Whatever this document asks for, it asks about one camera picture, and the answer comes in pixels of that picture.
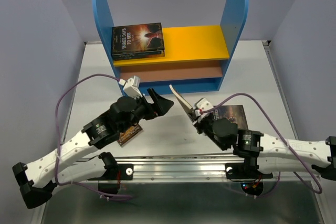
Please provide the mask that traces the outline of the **Animal Farm book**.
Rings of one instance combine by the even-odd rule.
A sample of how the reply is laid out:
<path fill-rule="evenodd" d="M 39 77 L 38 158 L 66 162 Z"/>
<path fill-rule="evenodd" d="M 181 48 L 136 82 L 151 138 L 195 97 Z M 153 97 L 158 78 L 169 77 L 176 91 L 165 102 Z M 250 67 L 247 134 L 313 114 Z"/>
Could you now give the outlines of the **Animal Farm book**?
<path fill-rule="evenodd" d="M 169 85 L 169 88 L 181 106 L 182 104 L 190 105 L 171 84 Z"/>

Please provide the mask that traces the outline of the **Tale of Two Cities book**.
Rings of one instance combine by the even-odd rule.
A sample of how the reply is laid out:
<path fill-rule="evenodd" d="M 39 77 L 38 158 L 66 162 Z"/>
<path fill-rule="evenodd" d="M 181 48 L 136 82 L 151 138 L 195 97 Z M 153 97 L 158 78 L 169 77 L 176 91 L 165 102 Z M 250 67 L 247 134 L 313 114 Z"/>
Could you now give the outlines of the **Tale of Two Cities book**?
<path fill-rule="evenodd" d="M 232 123 L 236 123 L 239 129 L 247 130 L 248 124 L 243 105 L 222 105 L 212 111 L 214 119 L 226 118 Z"/>

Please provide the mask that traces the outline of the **Edward Tulane book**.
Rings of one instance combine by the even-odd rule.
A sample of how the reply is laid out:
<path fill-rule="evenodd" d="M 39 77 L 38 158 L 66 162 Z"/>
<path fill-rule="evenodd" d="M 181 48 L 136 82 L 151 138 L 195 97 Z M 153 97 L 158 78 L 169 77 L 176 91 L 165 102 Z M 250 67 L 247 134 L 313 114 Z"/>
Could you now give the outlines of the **Edward Tulane book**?
<path fill-rule="evenodd" d="M 143 128 L 138 124 L 136 126 L 130 127 L 124 133 L 120 133 L 120 137 L 118 139 L 119 146 L 124 147 L 128 142 L 134 139 L 142 131 L 143 131 Z"/>

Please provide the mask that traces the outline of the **Little Women book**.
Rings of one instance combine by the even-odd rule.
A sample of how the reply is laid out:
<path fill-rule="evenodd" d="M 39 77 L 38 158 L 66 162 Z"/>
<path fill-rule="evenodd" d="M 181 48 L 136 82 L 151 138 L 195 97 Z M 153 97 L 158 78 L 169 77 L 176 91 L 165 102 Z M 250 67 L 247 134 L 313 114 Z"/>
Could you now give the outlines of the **Little Women book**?
<path fill-rule="evenodd" d="M 132 59 L 146 59 L 156 57 L 164 57 L 164 50 L 127 52 L 123 54 L 112 55 L 113 60 L 132 60 Z"/>

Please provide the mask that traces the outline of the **Three Days to See book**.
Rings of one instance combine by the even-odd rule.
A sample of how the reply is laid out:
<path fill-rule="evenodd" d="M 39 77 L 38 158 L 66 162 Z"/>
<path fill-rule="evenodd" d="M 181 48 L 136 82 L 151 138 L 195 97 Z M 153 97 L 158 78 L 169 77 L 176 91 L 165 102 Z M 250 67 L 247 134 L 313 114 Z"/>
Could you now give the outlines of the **Three Days to See book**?
<path fill-rule="evenodd" d="M 161 23 L 147 23 L 112 28 L 112 54 L 164 50 Z"/>

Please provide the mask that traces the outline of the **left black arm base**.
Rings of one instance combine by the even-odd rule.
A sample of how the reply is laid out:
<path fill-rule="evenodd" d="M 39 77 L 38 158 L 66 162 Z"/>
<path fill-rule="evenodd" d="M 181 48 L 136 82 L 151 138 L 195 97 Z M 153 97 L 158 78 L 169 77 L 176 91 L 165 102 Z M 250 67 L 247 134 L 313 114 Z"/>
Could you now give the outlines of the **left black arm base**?
<path fill-rule="evenodd" d="M 98 191 L 107 194 L 118 194 L 121 190 L 121 183 L 133 179 L 134 165 L 119 164 L 118 170 L 111 170 L 98 178 Z"/>

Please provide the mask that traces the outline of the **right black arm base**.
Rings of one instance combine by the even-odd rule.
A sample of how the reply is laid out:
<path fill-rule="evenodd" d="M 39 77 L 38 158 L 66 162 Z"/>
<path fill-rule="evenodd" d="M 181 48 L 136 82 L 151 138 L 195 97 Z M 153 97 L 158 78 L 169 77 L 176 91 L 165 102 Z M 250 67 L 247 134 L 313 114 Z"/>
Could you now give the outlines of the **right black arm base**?
<path fill-rule="evenodd" d="M 225 164 L 226 178 L 232 182 L 240 183 L 242 191 L 248 196 L 258 197 L 264 191 L 264 179 L 272 179 L 272 173 L 264 174 L 255 166 L 246 166 L 243 162 Z"/>

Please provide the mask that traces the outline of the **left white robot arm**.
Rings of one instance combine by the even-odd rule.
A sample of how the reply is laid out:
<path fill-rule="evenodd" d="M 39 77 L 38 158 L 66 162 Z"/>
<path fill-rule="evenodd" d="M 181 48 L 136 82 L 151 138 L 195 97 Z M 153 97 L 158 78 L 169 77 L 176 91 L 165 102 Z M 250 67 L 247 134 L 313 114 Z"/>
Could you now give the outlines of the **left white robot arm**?
<path fill-rule="evenodd" d="M 168 113 L 174 102 L 149 88 L 151 103 L 144 96 L 120 97 L 110 108 L 89 122 L 73 138 L 44 157 L 12 168 L 23 201 L 28 209 L 46 203 L 53 190 L 63 185 L 104 177 L 120 179 L 122 170 L 111 153 L 103 152 L 79 165 L 76 161 L 117 141 L 120 134 L 141 120 L 152 120 Z"/>

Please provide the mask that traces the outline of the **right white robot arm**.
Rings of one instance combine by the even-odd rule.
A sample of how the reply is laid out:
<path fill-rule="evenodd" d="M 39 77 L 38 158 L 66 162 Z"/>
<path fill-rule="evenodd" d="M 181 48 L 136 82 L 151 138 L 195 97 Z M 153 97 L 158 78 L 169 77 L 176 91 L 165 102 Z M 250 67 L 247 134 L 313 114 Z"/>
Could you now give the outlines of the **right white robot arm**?
<path fill-rule="evenodd" d="M 220 150 L 232 150 L 242 162 L 228 164 L 229 179 L 272 178 L 275 172 L 311 172 L 335 180 L 335 137 L 325 141 L 281 140 L 259 131 L 244 130 L 226 118 L 204 113 L 213 106 L 202 100 L 183 110 L 199 134 L 206 135 Z"/>

